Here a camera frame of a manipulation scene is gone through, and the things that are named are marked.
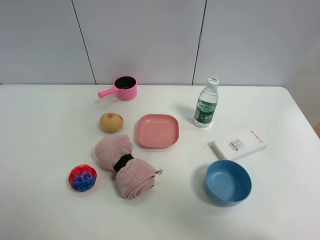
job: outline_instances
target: bottle label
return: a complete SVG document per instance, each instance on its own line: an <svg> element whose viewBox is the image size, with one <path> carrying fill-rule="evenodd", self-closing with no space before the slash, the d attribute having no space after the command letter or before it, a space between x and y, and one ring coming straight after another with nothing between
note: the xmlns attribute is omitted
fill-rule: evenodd
<svg viewBox="0 0 320 240"><path fill-rule="evenodd" d="M206 101L201 101L202 104L213 107L213 111L202 111L196 106L194 118L201 124L209 124L212 121L212 117L214 116L217 103L211 103Z"/></svg>

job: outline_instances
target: plastic bowl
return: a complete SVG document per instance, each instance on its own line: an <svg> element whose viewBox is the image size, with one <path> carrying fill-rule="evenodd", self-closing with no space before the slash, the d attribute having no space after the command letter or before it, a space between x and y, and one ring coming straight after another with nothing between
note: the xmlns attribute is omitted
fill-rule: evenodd
<svg viewBox="0 0 320 240"><path fill-rule="evenodd" d="M217 205L231 207L249 196L252 184L249 174L238 163L218 160L206 170L205 187Z"/></svg>

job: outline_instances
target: potato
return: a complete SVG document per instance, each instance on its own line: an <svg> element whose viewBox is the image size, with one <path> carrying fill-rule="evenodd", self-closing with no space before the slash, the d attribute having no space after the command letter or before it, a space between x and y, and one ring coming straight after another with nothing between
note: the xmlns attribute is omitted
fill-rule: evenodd
<svg viewBox="0 0 320 240"><path fill-rule="evenodd" d="M100 118L101 128L109 133L118 131L124 124L124 119L113 112L108 112L102 115Z"/></svg>

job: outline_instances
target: square plate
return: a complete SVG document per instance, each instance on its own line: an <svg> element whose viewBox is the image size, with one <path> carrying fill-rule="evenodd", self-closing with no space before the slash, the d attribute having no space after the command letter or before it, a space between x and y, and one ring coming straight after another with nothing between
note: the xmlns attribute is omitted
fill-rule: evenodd
<svg viewBox="0 0 320 240"><path fill-rule="evenodd" d="M165 149L177 142L179 124L166 114L148 114L140 118L137 128L138 142L147 148Z"/></svg>

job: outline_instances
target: black hair tie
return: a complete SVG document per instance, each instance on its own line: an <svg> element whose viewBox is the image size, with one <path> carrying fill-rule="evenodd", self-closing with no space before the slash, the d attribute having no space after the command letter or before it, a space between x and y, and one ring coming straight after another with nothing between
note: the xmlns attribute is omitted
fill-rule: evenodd
<svg viewBox="0 0 320 240"><path fill-rule="evenodd" d="M113 169L116 172L119 172L120 169L122 169L123 167L125 167L127 165L127 162L129 162L131 159L134 159L134 157L131 154L126 154L123 155L119 161L114 165Z"/></svg>

